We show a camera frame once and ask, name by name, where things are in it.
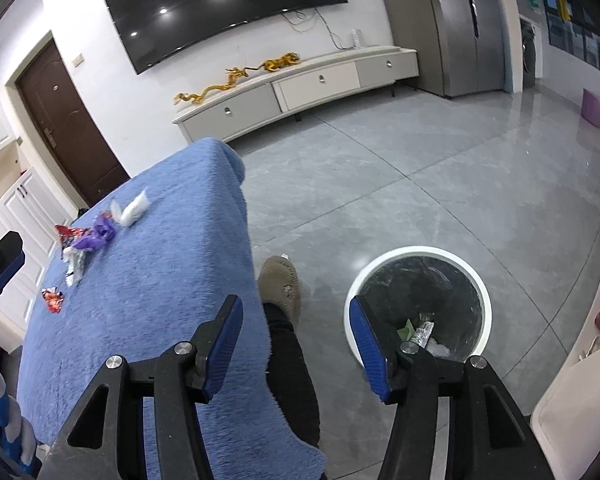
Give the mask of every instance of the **leg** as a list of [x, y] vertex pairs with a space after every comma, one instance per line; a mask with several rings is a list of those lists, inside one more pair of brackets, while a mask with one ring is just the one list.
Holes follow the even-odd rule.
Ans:
[[318, 447], [318, 400], [294, 331], [300, 310], [296, 269], [286, 258], [272, 256], [262, 267], [258, 288], [271, 334], [267, 384], [291, 430]]

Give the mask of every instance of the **red candy wrapper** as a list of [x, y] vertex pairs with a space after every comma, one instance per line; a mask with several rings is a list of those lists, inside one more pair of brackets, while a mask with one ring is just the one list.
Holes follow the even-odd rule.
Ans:
[[57, 314], [62, 309], [64, 297], [62, 296], [62, 292], [58, 292], [55, 287], [43, 288], [42, 298], [46, 301], [46, 307], [52, 314]]
[[62, 250], [70, 247], [71, 244], [74, 243], [75, 240], [87, 234], [90, 229], [77, 229], [74, 227], [66, 227], [64, 225], [57, 225], [56, 231], [58, 231], [58, 235], [60, 237], [60, 244], [62, 245]]

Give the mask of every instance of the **tv cabinet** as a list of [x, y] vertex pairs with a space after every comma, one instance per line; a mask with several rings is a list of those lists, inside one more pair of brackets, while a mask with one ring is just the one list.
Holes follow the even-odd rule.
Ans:
[[309, 108], [397, 80], [417, 77], [416, 51], [372, 46], [303, 60], [301, 64], [244, 79], [200, 105], [186, 105], [173, 120], [189, 142], [228, 142]]

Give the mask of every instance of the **door lock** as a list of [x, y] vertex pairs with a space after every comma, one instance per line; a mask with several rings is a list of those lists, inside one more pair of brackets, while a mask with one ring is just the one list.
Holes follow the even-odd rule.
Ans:
[[55, 148], [58, 145], [58, 143], [54, 139], [54, 136], [52, 135], [52, 133], [53, 133], [53, 131], [51, 131], [49, 128], [44, 129], [44, 134], [45, 134], [46, 140], [49, 141], [49, 144], [51, 145], [52, 148]]

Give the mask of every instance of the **blue towel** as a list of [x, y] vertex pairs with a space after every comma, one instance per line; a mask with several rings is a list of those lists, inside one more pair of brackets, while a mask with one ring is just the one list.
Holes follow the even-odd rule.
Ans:
[[[324, 455], [290, 430], [266, 383], [270, 338], [254, 278], [244, 165], [227, 145], [203, 139], [136, 176], [75, 222], [87, 227], [111, 200], [123, 207], [144, 188], [144, 217], [87, 257], [82, 281], [67, 287], [53, 258], [44, 287], [64, 294], [52, 314], [33, 309], [18, 381], [22, 414], [51, 444], [103, 362], [160, 355], [213, 319], [228, 294], [244, 303], [244, 324], [224, 387], [198, 410], [217, 480], [318, 479]], [[145, 410], [147, 469], [159, 478], [154, 414]]]

